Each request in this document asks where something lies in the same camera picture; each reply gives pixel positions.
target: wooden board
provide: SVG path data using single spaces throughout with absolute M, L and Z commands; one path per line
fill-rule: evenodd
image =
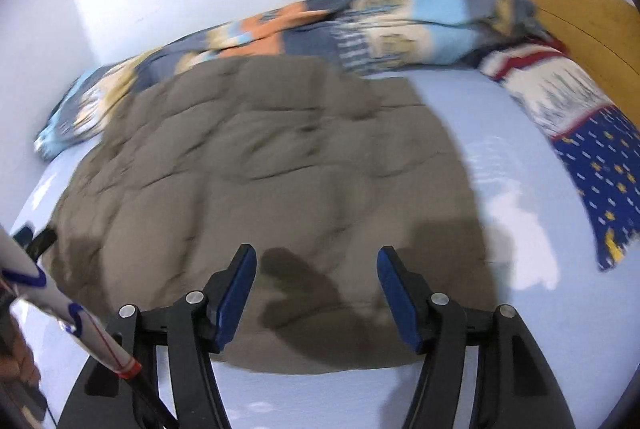
M 533 0 L 573 60 L 640 126 L 640 13 L 625 0 Z

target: mattress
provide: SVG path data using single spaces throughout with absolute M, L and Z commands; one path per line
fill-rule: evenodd
M 614 271 L 598 271 L 574 184 L 543 135 L 496 84 L 475 70 L 422 68 L 393 76 L 398 74 L 410 78 L 458 142 L 478 197 L 500 300 L 518 309 L 535 336 L 576 427 L 599 427 L 640 362 L 640 317 L 634 313 L 640 251 L 632 249 Z M 49 165 L 14 229 L 27 221 L 37 230 L 44 227 L 75 167 L 97 141 L 75 146 Z M 86 354 L 45 314 L 20 301 L 14 312 L 58 418 Z M 468 427 L 477 355 L 468 348 L 457 428 Z M 166 348 L 158 348 L 158 362 L 161 397 L 172 406 Z M 420 368 L 417 363 L 305 376 L 214 363 L 234 429 L 399 428 Z

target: brown blanket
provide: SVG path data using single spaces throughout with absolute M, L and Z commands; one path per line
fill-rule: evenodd
M 259 371 L 414 358 L 376 276 L 383 245 L 434 290 L 495 301 L 474 195 L 437 117 L 404 78 L 311 57 L 212 60 L 127 96 L 51 225 L 46 266 L 103 319 L 171 304 L 252 244 L 258 274 L 223 356 Z

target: blue gripper pad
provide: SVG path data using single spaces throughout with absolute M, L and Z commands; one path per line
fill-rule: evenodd
M 394 253 L 391 257 L 399 261 L 397 254 Z M 378 280 L 385 294 L 386 303 L 394 316 L 400 338 L 417 353 L 422 343 L 422 338 L 418 333 L 418 312 L 385 247 L 378 252 L 376 266 Z
M 219 350 L 231 342 L 236 335 L 244 305 L 254 284 L 257 257 L 251 245 L 241 245 L 225 272 L 228 282 L 216 312 L 216 336 L 214 342 Z

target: black wire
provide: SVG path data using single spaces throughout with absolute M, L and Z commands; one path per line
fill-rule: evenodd
M 47 413 L 49 413 L 49 416 L 51 417 L 51 421 L 53 422 L 53 427 L 58 427 L 58 422 L 56 422 L 56 419 L 53 418 L 53 413 L 51 412 L 51 408 L 49 407 L 48 404 L 47 404 Z

